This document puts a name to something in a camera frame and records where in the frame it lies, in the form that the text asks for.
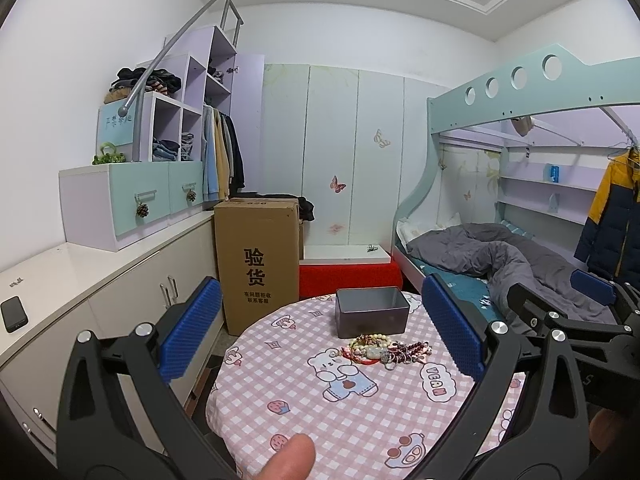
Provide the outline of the person's left hand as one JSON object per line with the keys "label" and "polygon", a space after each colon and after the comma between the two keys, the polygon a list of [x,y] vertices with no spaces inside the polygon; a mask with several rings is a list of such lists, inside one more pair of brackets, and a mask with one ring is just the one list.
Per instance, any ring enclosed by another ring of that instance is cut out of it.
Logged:
{"label": "person's left hand", "polygon": [[316,461],[314,441],[296,434],[274,454],[256,476],[260,480],[306,480]]}

